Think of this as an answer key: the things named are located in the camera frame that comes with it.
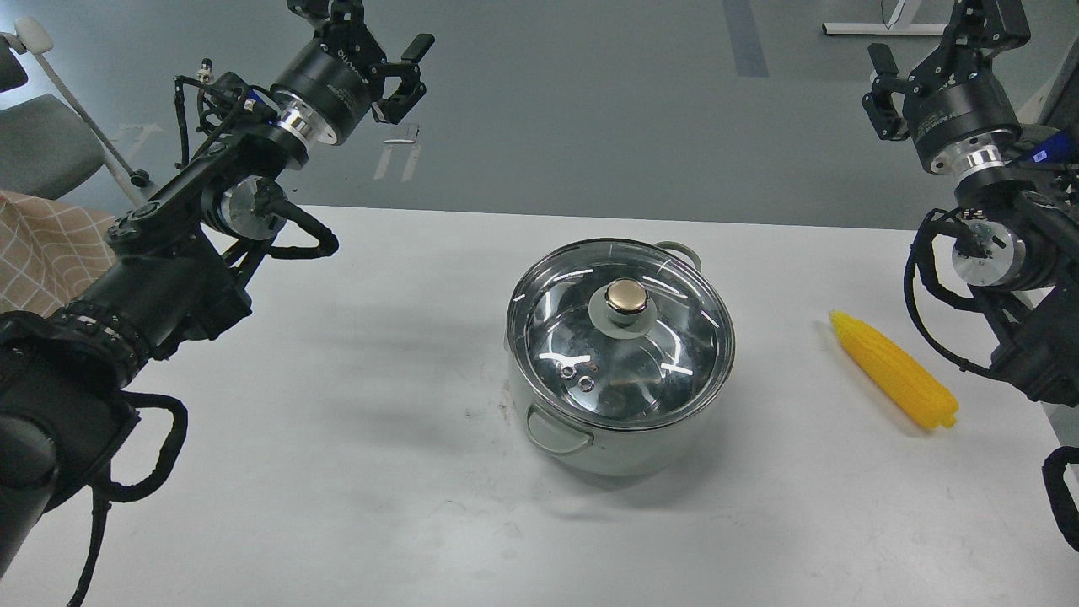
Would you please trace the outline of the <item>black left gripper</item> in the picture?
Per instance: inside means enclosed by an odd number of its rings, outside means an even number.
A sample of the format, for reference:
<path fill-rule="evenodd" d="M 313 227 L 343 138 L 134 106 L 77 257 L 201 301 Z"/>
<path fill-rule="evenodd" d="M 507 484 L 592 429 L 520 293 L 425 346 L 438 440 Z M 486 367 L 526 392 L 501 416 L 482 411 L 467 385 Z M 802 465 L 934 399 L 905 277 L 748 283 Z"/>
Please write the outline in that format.
<path fill-rule="evenodd" d="M 366 25 L 361 1 L 289 1 L 287 8 L 314 33 L 272 84 L 282 130 L 304 144 L 340 144 L 364 116 L 397 126 L 427 95 L 420 63 L 435 35 L 416 35 L 391 63 Z"/>

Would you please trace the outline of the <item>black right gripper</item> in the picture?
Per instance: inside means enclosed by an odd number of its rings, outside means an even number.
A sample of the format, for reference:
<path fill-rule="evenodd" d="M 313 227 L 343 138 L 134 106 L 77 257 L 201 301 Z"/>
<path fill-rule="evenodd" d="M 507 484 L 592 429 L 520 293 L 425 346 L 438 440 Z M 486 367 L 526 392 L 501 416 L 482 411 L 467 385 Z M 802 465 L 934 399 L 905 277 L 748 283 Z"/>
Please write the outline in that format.
<path fill-rule="evenodd" d="M 1021 127 L 993 59 L 1029 39 L 1020 1 L 956 1 L 939 45 L 906 77 L 890 45 L 871 43 L 872 87 L 861 104 L 876 136 L 910 139 L 926 173 L 1002 168 Z"/>

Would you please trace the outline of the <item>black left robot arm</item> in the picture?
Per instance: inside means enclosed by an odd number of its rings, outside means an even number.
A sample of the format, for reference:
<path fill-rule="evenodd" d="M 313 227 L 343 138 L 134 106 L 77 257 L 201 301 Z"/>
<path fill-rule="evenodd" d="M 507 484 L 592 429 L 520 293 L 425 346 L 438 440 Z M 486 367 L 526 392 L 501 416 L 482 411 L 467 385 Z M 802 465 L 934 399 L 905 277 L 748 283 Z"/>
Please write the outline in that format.
<path fill-rule="evenodd" d="M 92 492 L 88 555 L 69 604 L 95 572 L 112 503 L 169 479 L 188 411 L 129 391 L 150 361 L 213 341 L 251 314 L 246 288 L 267 258 L 333 256 L 338 238 L 278 184 L 314 143 L 340 144 L 366 115 L 400 124 L 427 93 L 416 35 L 396 63 L 359 1 L 290 1 L 313 37 L 270 88 L 235 73 L 174 80 L 179 173 L 105 232 L 115 264 L 47 316 L 3 314 L 3 568 L 44 514 Z"/>

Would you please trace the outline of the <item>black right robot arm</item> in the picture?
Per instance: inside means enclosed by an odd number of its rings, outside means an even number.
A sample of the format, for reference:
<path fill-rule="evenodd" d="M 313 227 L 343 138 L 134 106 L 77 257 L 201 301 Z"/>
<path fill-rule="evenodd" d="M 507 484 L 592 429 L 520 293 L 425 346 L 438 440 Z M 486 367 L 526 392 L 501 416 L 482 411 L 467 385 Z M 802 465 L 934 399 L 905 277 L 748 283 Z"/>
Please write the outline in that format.
<path fill-rule="evenodd" d="M 993 73 L 996 56 L 1029 39 L 1017 1 L 955 1 L 937 47 L 909 74 L 889 46 L 868 47 L 873 81 L 861 105 L 882 141 L 913 142 L 925 173 L 956 180 L 956 207 L 925 215 L 905 265 L 921 337 L 964 372 L 1076 406 L 1076 126 L 1033 138 Z M 991 365 L 929 334 L 915 282 L 986 319 L 998 341 Z"/>

